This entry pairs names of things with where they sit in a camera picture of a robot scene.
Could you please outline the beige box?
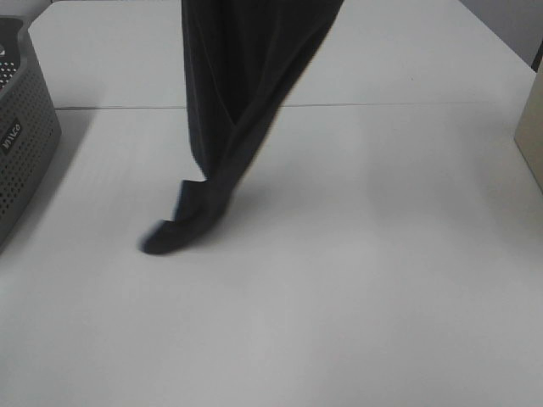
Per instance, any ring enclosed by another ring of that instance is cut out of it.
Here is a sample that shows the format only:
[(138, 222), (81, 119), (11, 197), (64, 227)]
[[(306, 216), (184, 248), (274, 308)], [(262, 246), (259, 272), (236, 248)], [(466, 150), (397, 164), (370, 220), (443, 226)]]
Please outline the beige box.
[(538, 188), (542, 190), (542, 65), (523, 107), (514, 141)]

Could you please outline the grey perforated plastic basket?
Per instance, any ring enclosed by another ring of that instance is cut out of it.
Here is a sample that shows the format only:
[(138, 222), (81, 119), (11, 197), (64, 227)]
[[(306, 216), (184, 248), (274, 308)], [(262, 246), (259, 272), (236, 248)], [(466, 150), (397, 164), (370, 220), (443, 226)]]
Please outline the grey perforated plastic basket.
[(1, 17), (1, 244), (32, 200), (62, 130), (23, 16)]

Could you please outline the dark navy towel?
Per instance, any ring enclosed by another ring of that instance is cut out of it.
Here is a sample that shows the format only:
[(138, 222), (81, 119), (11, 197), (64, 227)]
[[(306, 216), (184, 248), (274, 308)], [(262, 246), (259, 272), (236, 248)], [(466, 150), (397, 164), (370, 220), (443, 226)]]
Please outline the dark navy towel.
[(144, 253), (174, 253), (220, 221), (341, 8), (322, 0), (182, 3), (188, 139), (203, 179), (182, 182), (172, 219), (143, 239)]

